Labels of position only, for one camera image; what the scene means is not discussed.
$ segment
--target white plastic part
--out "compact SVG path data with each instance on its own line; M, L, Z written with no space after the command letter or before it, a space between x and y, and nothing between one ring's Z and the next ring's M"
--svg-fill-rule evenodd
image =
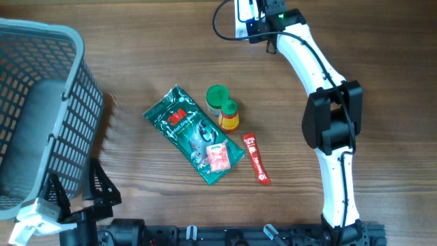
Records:
M56 234L77 227L76 223L58 223L60 208L46 200L37 198L23 205L16 217L20 222L15 224L9 244L24 246L32 234Z
M343 176L341 170L340 157L345 151L352 151L349 147L342 147L333 150L330 156L325 155L321 150L315 149L319 158L320 170L322 171L322 183L324 193L323 216L332 226L343 225L344 212L344 191ZM355 223L360 218L355 205L354 185L352 181L352 156L344 155L344 167L346 172L346 187L348 188L348 212L346 213L345 226Z
M258 19L258 6L256 0L253 0L253 4L249 4L249 0L235 0L235 37L247 37L247 28L245 21L253 18Z
M328 63L325 56L319 50L315 44L311 34L309 32L308 25L295 24L286 27L286 32L292 33L305 40L318 54L322 60L328 73L331 75L335 85L341 85L345 78L341 76L334 68ZM315 92L317 88L330 89L333 86L325 79L326 75L322 72L317 59L313 53L300 41L295 38L278 35L277 48L293 66L299 79L307 92L307 95ZM323 192L324 192L324 207L323 216L325 220L332 226L342 226L343 224L343 212L344 212L344 189L343 189L343 177L341 172L341 164L339 158L341 153L345 151L352 151L349 147L343 147L333 150L330 156L326 156L321 150L315 149L320 162L320 169L322 172ZM345 155L345 171L346 171L346 184L348 189L348 211L346 215L346 224L348 226L353 224L356 219L359 219L359 214L356 209L354 199L354 186L352 182L352 156Z
M286 27L284 32L292 33L301 37L303 40L307 41L311 47L313 47L314 51L322 60L326 70L333 78L335 85L341 85L341 82L345 81L344 77L334 70L315 44L309 32L308 25L291 25ZM315 92L319 87L322 87L323 89L332 88L329 81L324 79L325 74L323 74L314 55L305 45L302 45L300 41L289 36L278 35L277 48L293 66L299 79L302 81L307 95Z

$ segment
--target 3m logo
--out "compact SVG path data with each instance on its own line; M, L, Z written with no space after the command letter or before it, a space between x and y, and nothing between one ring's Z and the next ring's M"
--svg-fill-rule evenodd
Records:
M174 113L172 116L170 116L167 121L170 122L171 126L175 126L177 123L179 123L180 120L182 120L186 116L186 113L183 109L178 109L178 112Z

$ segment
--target green snack bag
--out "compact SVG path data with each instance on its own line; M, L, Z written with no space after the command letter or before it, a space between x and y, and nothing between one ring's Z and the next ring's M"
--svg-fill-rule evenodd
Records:
M146 111L144 117L178 147L209 185L229 170L211 172L207 146L227 140L231 168L244 156L244 150L229 139L179 85Z

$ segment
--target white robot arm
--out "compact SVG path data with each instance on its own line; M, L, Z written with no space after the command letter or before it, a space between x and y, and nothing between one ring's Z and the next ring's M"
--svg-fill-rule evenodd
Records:
M302 37L307 43L313 47L314 51L318 54L322 60L327 71L331 75L332 80L337 86L341 85L342 81L345 81L334 68L328 63L325 56L319 50L315 44L311 34L309 32L308 25L302 25L300 23L291 25L285 28L285 32L293 33L299 37ZM324 79L320 65L315 59L314 55L301 44L301 42L293 39L289 36L278 35L277 38L278 51L283 54L293 66L299 79L307 92L310 95L317 91L318 88L325 90L331 89L333 86ZM334 228L335 226L342 226L343 211L346 203L344 202L344 189L341 169L341 154L343 152L351 152L352 149L348 146L333 150L331 155L326 155L318 148L315 149L315 153L320 162L320 169L322 171L322 182L324 190L324 207L323 216L325 220ZM346 215L346 224L355 223L359 219L359 214L355 206L354 201L354 188L352 183L352 156L345 155L345 170L346 170L346 184L348 192L348 212Z
M306 20L298 10L287 10L284 0L235 0L236 37L225 40L267 40L291 63L309 97L302 131L320 162L324 189L323 223L331 229L358 223L352 181L355 135L361 128L362 89L346 80L328 63L311 37ZM341 105L331 111L330 104Z

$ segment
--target yellow label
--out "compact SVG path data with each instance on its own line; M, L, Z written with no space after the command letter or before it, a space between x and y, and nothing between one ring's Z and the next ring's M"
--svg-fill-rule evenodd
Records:
M224 118L221 114L218 116L218 125L225 130L233 130L235 127L238 126L239 123L240 116L238 115L238 113L232 119Z

